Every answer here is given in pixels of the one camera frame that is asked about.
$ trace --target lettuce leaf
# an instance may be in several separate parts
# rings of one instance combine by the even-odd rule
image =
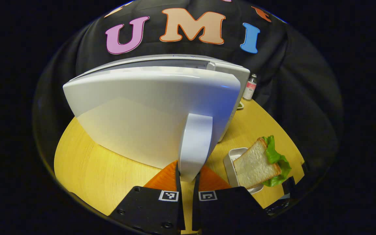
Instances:
[[[283,183],[287,178],[288,174],[291,171],[290,163],[287,161],[284,155],[281,155],[275,150],[275,138],[273,135],[269,137],[262,137],[267,143],[268,147],[266,150],[266,155],[270,164],[278,163],[279,168],[281,168],[281,174],[275,176],[269,180],[263,182],[264,185],[268,187],[276,186],[280,183]]]

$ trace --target pink letter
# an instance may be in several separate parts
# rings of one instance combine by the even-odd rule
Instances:
[[[143,26],[145,25],[145,21],[148,19],[149,16],[143,16],[130,21],[130,24],[133,25],[133,36],[132,39],[126,44],[121,44],[118,41],[120,29],[124,27],[124,24],[114,26],[107,30],[105,32],[105,34],[107,34],[107,51],[111,54],[117,55],[129,52],[136,48],[142,42]]]

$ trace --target letter m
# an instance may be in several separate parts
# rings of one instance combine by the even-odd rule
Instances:
[[[200,18],[195,20],[192,15],[183,8],[164,9],[162,13],[167,15],[166,30],[159,39],[163,42],[175,42],[182,39],[178,33],[181,27],[189,40],[194,40],[197,34],[204,28],[204,33],[199,37],[201,42],[223,44],[221,38],[221,24],[226,18],[216,12],[205,12]]]

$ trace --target white plate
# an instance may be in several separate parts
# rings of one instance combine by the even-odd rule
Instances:
[[[238,148],[231,149],[228,154],[224,157],[224,167],[226,168],[228,183],[232,187],[239,187],[239,180],[237,179],[236,170],[234,169],[233,161],[239,158],[244,152],[247,151],[247,148]],[[264,188],[262,183],[258,184],[255,188],[248,189],[250,194],[255,194],[261,191]]]
[[[240,107],[237,107],[237,110],[241,110],[244,108],[244,104],[242,102],[239,103],[240,104]]]

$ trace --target wooden table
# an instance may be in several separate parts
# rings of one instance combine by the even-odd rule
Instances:
[[[236,111],[225,137],[217,144],[206,165],[228,182],[223,158],[229,150],[250,147],[258,137],[274,135],[276,150],[285,155],[298,183],[304,176],[303,157],[278,123],[254,100],[242,99],[243,110]],[[76,118],[67,126],[59,141],[54,170],[57,180],[70,192],[105,215],[111,214],[133,186],[143,186],[161,169],[145,165],[94,143]],[[182,182],[186,230],[193,233],[192,199],[194,182]],[[267,207],[284,195],[281,185],[264,186],[253,197]]]

